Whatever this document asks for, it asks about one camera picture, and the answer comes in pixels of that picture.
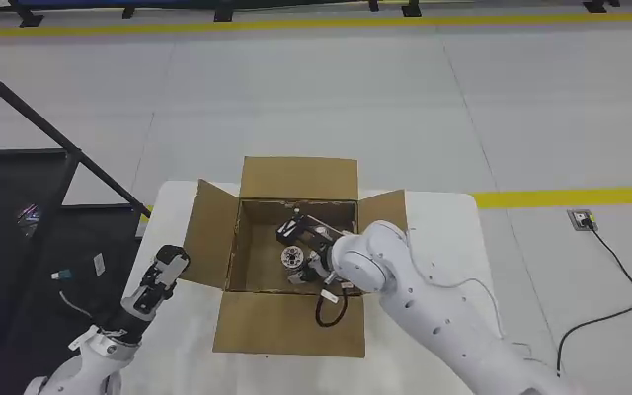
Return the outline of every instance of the white table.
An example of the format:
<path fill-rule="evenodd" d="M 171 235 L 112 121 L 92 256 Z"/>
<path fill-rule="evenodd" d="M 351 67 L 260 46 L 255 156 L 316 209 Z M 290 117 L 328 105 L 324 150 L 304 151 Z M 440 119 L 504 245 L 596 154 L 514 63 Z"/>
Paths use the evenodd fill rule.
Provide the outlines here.
<path fill-rule="evenodd" d="M 239 185 L 214 183 L 238 195 Z M 125 295 L 137 287 L 153 255 L 182 245 L 197 182 L 161 188 Z M 383 191 L 360 191 L 367 198 Z M 451 280 L 475 277 L 493 291 L 474 199 L 462 194 L 406 192 L 411 245 L 447 268 Z M 463 286 L 490 328 L 496 316 L 485 290 Z M 179 280 L 143 337 L 135 361 L 122 372 L 123 394 L 134 395 L 396 395 L 471 394 L 443 362 L 410 339 L 378 305 L 364 297 L 366 358 L 220 354 L 212 351 L 220 290 Z"/>

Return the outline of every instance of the concrete floor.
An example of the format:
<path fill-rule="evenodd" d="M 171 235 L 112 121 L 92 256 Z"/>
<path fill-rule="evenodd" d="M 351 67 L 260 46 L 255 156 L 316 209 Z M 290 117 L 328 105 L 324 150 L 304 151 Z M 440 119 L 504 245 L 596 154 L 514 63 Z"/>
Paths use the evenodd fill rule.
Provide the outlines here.
<path fill-rule="evenodd" d="M 631 28 L 0 38 L 0 78 L 148 204 L 166 180 L 239 182 L 244 155 L 356 158 L 368 189 L 630 186 Z M 0 144 L 54 146 L 4 103 Z M 66 199 L 117 201 L 85 169 Z M 550 365 L 571 326 L 632 304 L 566 208 L 480 211 L 509 337 Z M 588 208 L 632 265 L 632 208 Z M 588 393 L 632 392 L 631 325 L 597 324 L 565 346 Z"/>

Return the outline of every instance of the open cardboard box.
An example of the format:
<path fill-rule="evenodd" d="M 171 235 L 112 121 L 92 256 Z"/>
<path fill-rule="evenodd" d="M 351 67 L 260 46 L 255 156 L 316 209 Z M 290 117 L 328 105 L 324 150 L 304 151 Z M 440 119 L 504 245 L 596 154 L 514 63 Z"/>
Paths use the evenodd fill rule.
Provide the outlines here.
<path fill-rule="evenodd" d="M 224 290 L 215 352 L 364 357 L 357 289 L 341 322 L 321 328 L 315 308 L 322 283 L 287 281 L 275 230 L 296 206 L 339 230 L 361 232 L 377 219 L 408 228 L 404 191 L 358 201 L 355 160 L 246 157 L 239 197 L 199 180 L 183 278 Z M 323 319 L 333 320 L 341 304 L 325 303 Z"/>

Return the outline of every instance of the black wire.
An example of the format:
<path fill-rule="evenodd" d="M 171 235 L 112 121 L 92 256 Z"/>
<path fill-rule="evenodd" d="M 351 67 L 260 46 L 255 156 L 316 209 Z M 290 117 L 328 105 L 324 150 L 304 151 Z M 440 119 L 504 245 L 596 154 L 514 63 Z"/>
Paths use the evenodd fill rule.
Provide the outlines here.
<path fill-rule="evenodd" d="M 347 290 L 343 288 L 343 308 L 340 310 L 338 317 L 336 317 L 336 319 L 332 322 L 323 322 L 323 320 L 320 318 L 320 310 L 323 308 L 324 300 L 325 298 L 323 297 L 323 295 L 320 295 L 318 297 L 318 302 L 316 302 L 316 322 L 319 326 L 323 328 L 333 327 L 334 325 L 338 324 L 340 320 L 343 319 L 343 317 L 345 316 L 345 312 L 347 311 Z"/>
<path fill-rule="evenodd" d="M 630 277 L 630 275 L 628 274 L 628 271 L 626 271 L 625 268 L 623 267 L 623 265 L 621 264 L 621 261 L 619 260 L 619 257 L 616 256 L 614 251 L 612 251 L 612 249 L 610 249 L 610 247 L 608 247 L 608 245 L 605 244 L 603 239 L 601 239 L 601 237 L 596 233 L 596 231 L 594 230 L 594 226 L 593 226 L 593 222 L 592 221 L 588 222 L 588 227 L 592 231 L 592 234 L 594 234 L 596 236 L 596 238 L 599 240 L 599 242 L 601 242 L 603 247 L 605 247 L 610 252 L 610 254 L 612 254 L 612 256 L 614 257 L 614 260 L 616 261 L 616 263 L 619 264 L 619 268 L 623 271 L 625 276 L 628 277 L 628 280 L 632 283 L 632 277 Z M 601 321 L 605 321 L 605 320 L 609 320 L 610 318 L 618 317 L 618 316 L 623 315 L 625 313 L 629 313 L 630 311 L 632 311 L 632 307 L 628 307 L 625 310 L 621 310 L 621 311 L 619 311 L 617 313 L 614 313 L 614 314 L 606 315 L 605 317 L 596 318 L 594 320 L 590 320 L 590 321 L 584 322 L 584 323 L 576 325 L 573 328 L 571 328 L 570 330 L 568 330 L 564 334 L 564 336 L 562 336 L 562 340 L 560 341 L 560 346 L 557 349 L 557 376 L 558 377 L 560 376 L 560 368 L 562 366 L 562 348 L 564 347 L 564 342 L 566 342 L 566 339 L 573 332 L 577 331 L 580 328 L 584 328 L 587 325 L 594 324 L 594 323 L 601 322 Z"/>
<path fill-rule="evenodd" d="M 619 264 L 619 268 L 621 268 L 621 270 L 623 271 L 625 276 L 628 277 L 628 280 L 630 282 L 632 282 L 632 277 L 630 277 L 630 275 L 628 274 L 628 271 L 625 270 L 625 268 L 621 264 L 621 261 L 619 261 L 619 257 L 617 257 L 616 254 L 614 254 L 614 251 L 612 251 L 610 249 L 610 247 L 608 247 L 607 244 L 605 244 L 603 239 L 601 239 L 601 236 L 599 236 L 599 234 L 594 231 L 594 227 L 591 229 L 591 231 L 592 231 L 592 234 L 594 234 L 596 236 L 596 238 L 601 242 L 601 244 L 603 244 L 603 247 L 605 247 L 610 252 L 610 254 L 612 254 L 612 256 L 614 257 L 614 260 L 616 261 L 616 263 Z"/>

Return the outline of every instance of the floor outlet box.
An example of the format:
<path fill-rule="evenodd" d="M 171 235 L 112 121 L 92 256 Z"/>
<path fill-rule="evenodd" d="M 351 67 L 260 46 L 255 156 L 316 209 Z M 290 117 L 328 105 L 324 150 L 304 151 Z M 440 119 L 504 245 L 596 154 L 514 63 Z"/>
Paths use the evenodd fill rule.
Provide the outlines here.
<path fill-rule="evenodd" d="M 587 226 L 582 225 L 582 220 L 586 218 L 589 218 L 592 221 L 592 226 L 594 227 L 594 230 L 598 230 L 596 227 L 596 222 L 594 221 L 593 214 L 591 213 L 590 210 L 572 209 L 572 210 L 566 210 L 566 212 L 569 214 L 569 218 L 571 219 L 571 223 L 573 224 L 573 228 L 575 228 L 575 230 L 580 230 L 580 231 L 591 230 Z"/>

